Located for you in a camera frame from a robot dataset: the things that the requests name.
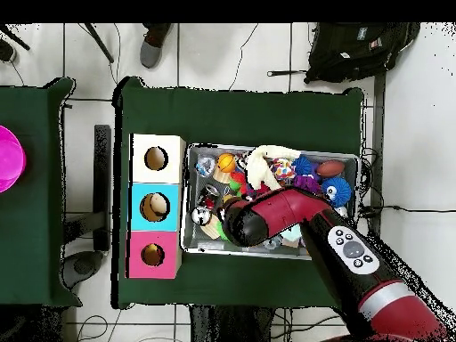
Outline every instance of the pink box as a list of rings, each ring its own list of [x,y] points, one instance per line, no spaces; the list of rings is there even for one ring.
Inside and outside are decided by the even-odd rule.
[[[126,241],[126,258],[128,258],[127,278],[174,279],[181,264],[181,249],[178,232],[131,231],[130,249]],[[163,262],[159,266],[150,266],[143,262],[142,252],[150,244],[160,246],[164,251]]]

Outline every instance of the person's foot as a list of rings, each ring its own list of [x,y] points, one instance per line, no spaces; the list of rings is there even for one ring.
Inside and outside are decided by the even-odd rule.
[[[141,64],[146,69],[157,66],[161,57],[161,48],[171,27],[170,23],[154,23],[149,27],[149,31],[144,36],[141,46]]]
[[[0,39],[0,61],[12,63],[16,57],[16,50],[10,44]]]

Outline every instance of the colorful box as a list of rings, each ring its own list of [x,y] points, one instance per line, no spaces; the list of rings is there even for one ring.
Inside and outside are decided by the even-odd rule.
[[[176,267],[181,264],[181,254],[175,253],[178,242],[178,232],[132,231],[130,240],[127,240],[130,248],[127,251],[130,255],[127,278],[174,279],[177,273]],[[150,244],[162,248],[164,258],[161,265],[150,266],[144,263],[142,253]]]
[[[126,277],[174,279],[182,260],[185,142],[173,135],[131,134],[130,143]]]
[[[132,187],[132,231],[178,231],[179,222],[179,185],[165,183],[133,183]],[[166,217],[159,222],[150,222],[143,217],[140,211],[141,203],[148,194],[163,195],[169,201]]]

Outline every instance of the black backpack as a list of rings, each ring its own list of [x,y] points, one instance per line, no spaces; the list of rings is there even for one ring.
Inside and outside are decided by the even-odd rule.
[[[319,22],[304,82],[340,83],[386,72],[419,33],[419,22]]]

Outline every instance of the orange ball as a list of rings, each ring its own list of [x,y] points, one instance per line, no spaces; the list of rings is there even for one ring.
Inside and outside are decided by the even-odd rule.
[[[220,171],[224,173],[231,173],[236,169],[236,161],[231,153],[222,153],[218,157],[217,165]]]

